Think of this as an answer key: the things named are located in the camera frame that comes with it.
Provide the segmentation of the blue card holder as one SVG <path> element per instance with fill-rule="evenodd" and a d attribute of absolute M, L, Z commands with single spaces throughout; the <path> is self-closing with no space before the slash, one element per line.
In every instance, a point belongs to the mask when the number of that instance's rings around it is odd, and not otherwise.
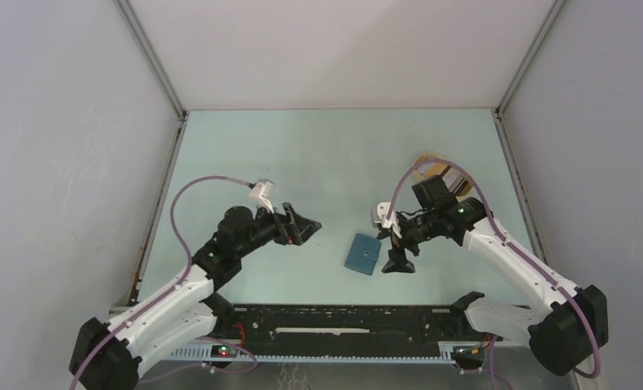
<path fill-rule="evenodd" d="M 352 240 L 344 267 L 363 275 L 373 275 L 380 256 L 381 242 L 373 237 L 357 233 Z"/>

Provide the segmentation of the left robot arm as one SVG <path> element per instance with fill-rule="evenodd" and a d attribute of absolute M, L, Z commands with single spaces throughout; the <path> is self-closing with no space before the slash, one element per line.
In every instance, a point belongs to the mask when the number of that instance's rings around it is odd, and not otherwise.
<path fill-rule="evenodd" d="M 234 206 L 189 264 L 154 294 L 105 322 L 80 328 L 69 370 L 71 387 L 134 389 L 158 362 L 200 336 L 224 338 L 233 316 L 217 293 L 238 272 L 241 260 L 264 245 L 305 244 L 322 228 L 291 204 L 282 212 Z"/>

